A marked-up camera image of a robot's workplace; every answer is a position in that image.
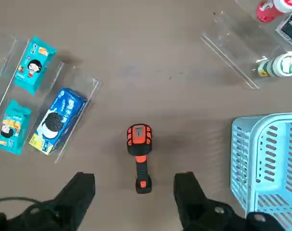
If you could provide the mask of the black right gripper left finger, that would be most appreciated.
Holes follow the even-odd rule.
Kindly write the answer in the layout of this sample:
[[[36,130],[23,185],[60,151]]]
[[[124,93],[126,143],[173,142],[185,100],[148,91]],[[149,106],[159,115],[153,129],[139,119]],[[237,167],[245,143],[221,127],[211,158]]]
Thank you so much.
[[[11,219],[0,212],[0,231],[76,231],[94,196],[94,174],[78,172],[54,199],[39,201],[21,196],[0,198],[0,202],[32,203]]]

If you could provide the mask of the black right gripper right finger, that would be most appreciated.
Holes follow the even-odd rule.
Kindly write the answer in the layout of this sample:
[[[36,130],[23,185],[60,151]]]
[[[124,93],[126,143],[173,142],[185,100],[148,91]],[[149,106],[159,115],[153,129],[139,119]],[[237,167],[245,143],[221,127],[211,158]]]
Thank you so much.
[[[209,199],[193,172],[176,173],[173,194],[184,231],[283,231],[270,214],[238,216],[228,204]]]

